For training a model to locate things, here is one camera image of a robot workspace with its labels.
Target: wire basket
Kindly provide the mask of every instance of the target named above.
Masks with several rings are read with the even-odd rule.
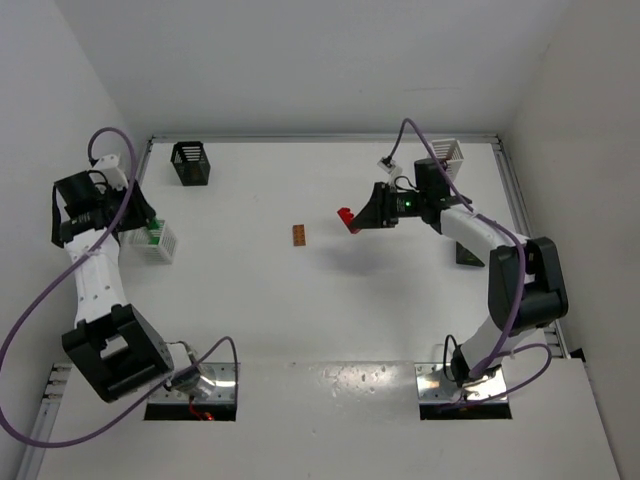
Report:
[[[125,242],[147,263],[170,264],[178,239],[164,220],[156,219],[151,228],[130,232]]]
[[[211,165],[202,142],[178,142],[171,153],[173,164],[184,186],[207,185]]]
[[[445,138],[442,140],[433,140],[430,143],[438,159],[446,162],[446,171],[449,178],[455,180],[462,166],[462,161],[464,160],[462,150],[460,149],[460,142],[455,138]]]

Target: red object in gripper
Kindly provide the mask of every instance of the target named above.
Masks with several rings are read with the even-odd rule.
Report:
[[[353,222],[353,219],[355,218],[355,215],[351,213],[350,208],[342,207],[340,210],[338,210],[338,216],[342,219],[342,221],[344,222],[344,224],[347,226],[347,228],[351,233],[356,234],[360,231],[359,228],[351,228],[349,226],[351,225],[351,222]]]

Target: metal base plate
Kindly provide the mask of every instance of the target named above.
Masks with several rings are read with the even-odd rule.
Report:
[[[506,395],[470,408],[440,410],[441,407],[456,402],[483,400],[500,395],[507,389],[501,368],[491,376],[485,375],[477,382],[465,384],[462,388],[444,376],[442,363],[416,363],[415,371],[422,420],[511,418],[509,399]]]
[[[210,413],[214,420],[235,421],[235,366],[233,363],[203,363],[203,373],[215,387],[207,399],[193,401],[198,412]],[[189,411],[189,397],[176,390],[159,389],[147,401],[145,420],[198,420]]]

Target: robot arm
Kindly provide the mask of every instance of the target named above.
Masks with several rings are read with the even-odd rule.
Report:
[[[361,229],[393,228],[400,218],[420,217],[437,233],[461,243],[489,265],[490,315],[477,332],[456,349],[451,361],[454,379],[458,386],[462,386],[491,373],[501,363],[501,357],[498,357],[483,372],[472,375],[474,367],[490,355],[506,327],[518,283],[517,250],[509,238],[457,206],[461,202],[451,195],[450,187],[434,160],[418,160],[414,163],[414,170],[415,189],[400,191],[394,181],[377,182],[371,199],[357,216],[354,217],[348,208],[340,209],[338,215],[351,233]],[[536,328],[549,325],[566,315],[568,310],[555,244],[544,237],[516,237],[525,251],[529,281],[525,284],[513,328],[502,346],[503,352],[512,351]]]
[[[186,343],[165,343],[125,297],[118,268],[117,234],[152,227],[156,213],[138,183],[128,184],[119,163],[115,155],[103,157],[91,170],[55,182],[53,196],[53,243],[63,247],[72,262],[89,256],[74,272],[78,310],[74,328],[62,335],[62,346],[105,402],[168,378],[174,370],[182,370],[196,360]],[[114,234],[90,252],[113,221],[127,188],[134,190]],[[69,220],[65,222],[57,209],[56,191],[66,203]],[[203,385],[207,386],[201,380],[201,371],[193,369],[171,379],[171,386],[199,397]]]

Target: purple cable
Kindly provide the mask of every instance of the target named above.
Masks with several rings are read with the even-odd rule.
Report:
[[[434,159],[435,164],[438,167],[438,170],[440,171],[440,174],[445,179],[445,181],[449,185],[449,188],[451,188],[455,196],[458,197],[458,200],[460,200],[460,203],[467,210],[469,210],[470,212],[473,212],[474,209],[471,206],[471,204],[467,202],[467,200],[462,196],[458,188],[453,184],[453,182],[449,178],[449,175],[447,175],[447,172],[445,171],[444,167],[438,161],[438,156],[436,155],[436,152],[433,150],[433,148],[431,147],[427,139],[424,137],[418,125],[410,118],[405,118],[402,121],[402,126],[400,127],[400,133],[398,134],[398,139],[396,140],[396,143],[393,147],[393,150],[391,151],[391,154],[387,158],[392,158],[393,154],[395,154],[396,150],[398,149],[398,145],[400,144],[400,140],[402,139],[402,134],[404,133],[404,128],[407,124],[411,125],[411,128],[413,128],[413,130],[416,132],[416,135],[418,136],[422,144],[425,146],[425,148],[429,152],[429,155],[431,156],[431,158]],[[491,220],[490,218],[482,215],[481,213],[479,213],[477,217],[480,220],[482,220],[484,223],[492,227],[493,229],[498,230],[502,234],[506,235],[515,244],[516,250],[518,251],[519,271],[518,271],[518,284],[516,286],[515,299],[513,301],[513,305],[511,305],[511,311],[509,312],[509,317],[507,318],[507,322],[504,326],[504,329],[502,330],[502,334],[500,335],[500,338],[498,339],[495,347],[493,347],[493,350],[491,351],[489,356],[481,360],[480,362],[478,362],[478,364],[471,369],[471,371],[469,372],[469,376],[471,378],[480,377],[482,375],[482,372],[484,372],[484,370],[489,365],[491,365],[491,363],[493,363],[493,361],[496,358],[500,356],[500,351],[502,350],[503,345],[507,341],[507,338],[509,338],[509,334],[513,329],[513,324],[515,323],[516,317],[518,316],[518,310],[520,310],[520,303],[522,302],[522,295],[524,294],[524,278],[525,278],[525,269],[526,269],[524,248],[522,247],[522,244],[520,243],[518,238],[511,231],[509,231],[507,228],[500,225],[495,220]]]
[[[125,212],[125,210],[127,208],[127,204],[129,203],[129,199],[131,198],[131,195],[133,193],[132,186],[133,186],[133,182],[135,181],[136,171],[137,171],[137,168],[138,168],[138,162],[137,162],[137,159],[136,159],[135,151],[134,151],[134,148],[133,148],[133,144],[131,143],[131,140],[129,139],[129,137],[127,137],[127,135],[122,130],[119,130],[119,129],[114,128],[114,127],[101,128],[100,130],[98,130],[96,133],[93,134],[93,136],[89,140],[89,147],[88,147],[89,148],[89,158],[92,158],[91,150],[92,150],[92,147],[93,147],[93,143],[95,142],[95,140],[100,135],[102,135],[105,132],[117,133],[118,135],[120,135],[120,137],[127,144],[127,149],[129,150],[129,158],[131,160],[131,174],[129,176],[130,177],[129,178],[129,188],[127,188],[127,191],[125,192],[124,198],[122,199],[122,203],[120,204],[120,208],[116,212],[116,215],[113,218],[113,221],[107,227],[107,230],[105,231],[105,233],[102,234],[102,236],[96,241],[96,243],[91,246],[91,248],[89,249],[89,252],[93,252],[98,247],[100,247],[100,245],[105,241],[105,239],[109,235],[111,235],[113,230],[116,228],[116,226],[120,222],[120,219],[124,215],[124,212]],[[27,320],[27,318],[29,318],[29,315],[31,315],[31,313],[33,313],[33,311],[36,309],[36,307],[40,303],[42,303],[42,301],[45,298],[47,298],[47,296],[58,285],[60,285],[60,283],[62,283],[62,281],[64,279],[66,279],[69,275],[71,275],[71,273],[73,273],[73,271],[75,271],[78,267],[80,267],[80,265],[82,265],[84,262],[86,262],[88,258],[89,258],[89,256],[87,254],[85,254],[85,255],[81,256],[78,260],[76,260],[75,263],[73,263],[69,268],[67,268],[64,272],[62,272],[62,274],[60,274],[60,276],[58,276],[55,280],[53,280],[53,282],[51,282],[51,284],[47,288],[45,288],[42,291],[42,293],[40,295],[38,295],[33,302],[31,302],[31,305],[29,305],[27,307],[27,309],[24,311],[24,313],[22,315],[20,315],[20,318],[18,318],[16,323],[13,325],[13,327],[11,327],[11,329],[9,330],[9,333],[7,334],[7,337],[5,338],[4,342],[2,343],[2,346],[0,347],[0,372],[2,371],[2,366],[4,365],[4,361],[7,358],[7,352],[9,351],[9,347],[11,346],[11,343],[13,342],[13,339],[17,335],[17,333],[20,330],[20,328],[22,327],[22,325],[24,325],[24,322]],[[192,368],[195,368],[197,365],[202,363],[225,340],[228,341],[231,344],[231,348],[233,350],[234,362],[237,365],[237,363],[238,363],[238,361],[237,361],[237,352],[236,352],[236,347],[235,347],[235,344],[233,342],[233,339],[231,339],[231,337],[223,337],[220,340],[218,340],[216,342],[216,344],[213,347],[211,347],[209,349],[209,351],[207,351],[207,353],[205,353],[195,364],[193,364],[193,365],[187,367],[186,369],[182,370],[177,375],[181,375],[181,374],[185,373],[186,371],[188,371],[188,370],[190,370]],[[238,368],[236,368],[236,396],[235,396],[236,402],[237,402],[237,398],[238,398],[237,377],[238,377]],[[91,440],[91,439],[97,437],[98,435],[101,435],[102,433],[104,433],[107,430],[109,430],[115,424],[120,422],[120,420],[122,420],[124,417],[129,415],[133,410],[135,410],[135,408],[138,407],[142,402],[144,402],[148,397],[150,397],[153,394],[153,392],[158,390],[158,388],[160,388],[163,385],[163,383],[164,382],[161,382],[158,385],[156,385],[155,387],[151,388],[151,390],[149,390],[149,392],[145,393],[142,397],[140,397],[138,400],[136,400],[129,408],[127,408],[124,412],[122,412],[120,415],[118,415],[112,421],[107,423],[105,426],[99,428],[98,430],[96,430],[93,433],[89,433],[87,435],[84,435],[84,436],[82,436],[80,438],[75,438],[73,440],[65,440],[65,441],[62,441],[62,442],[43,442],[43,441],[40,441],[40,440],[35,440],[33,438],[27,437],[26,435],[23,435],[22,433],[18,432],[15,428],[13,428],[13,426],[7,420],[7,417],[5,417],[4,412],[2,411],[2,406],[0,406],[0,427],[2,427],[14,439],[18,440],[19,442],[22,442],[22,443],[25,443],[27,445],[30,445],[32,447],[38,447],[38,448],[64,448],[64,447],[71,447],[73,445],[78,445],[80,443],[83,443],[83,442],[86,442],[88,440]]]
[[[521,388],[526,387],[530,383],[534,382],[535,380],[540,378],[540,376],[542,376],[542,374],[547,371],[547,368],[549,368],[549,365],[551,365],[551,359],[553,358],[553,354],[551,353],[551,349],[549,348],[548,345],[545,345],[544,343],[530,343],[529,345],[524,345],[522,347],[515,348],[513,350],[513,352],[500,353],[498,355],[498,357],[506,357],[508,355],[511,355],[511,353],[514,353],[514,354],[515,353],[520,353],[520,352],[523,352],[525,350],[529,350],[531,348],[544,348],[547,351],[547,361],[542,366],[542,368],[536,372],[535,375],[532,375],[530,378],[528,378],[527,380],[525,380],[521,384],[516,385],[515,387],[508,388],[503,393],[500,393],[498,395],[492,395],[490,397],[483,398],[482,400],[472,400],[470,402],[459,402],[458,401],[458,402],[452,403],[450,405],[444,405],[442,408],[439,408],[438,410],[441,411],[441,412],[444,412],[444,411],[447,411],[447,410],[458,410],[460,408],[467,408],[467,407],[473,407],[474,405],[480,405],[480,404],[488,402],[490,400],[494,400],[496,398],[501,398],[501,397],[504,397],[505,395],[509,395],[509,394],[511,394],[511,393],[513,393],[515,391],[520,390]]]

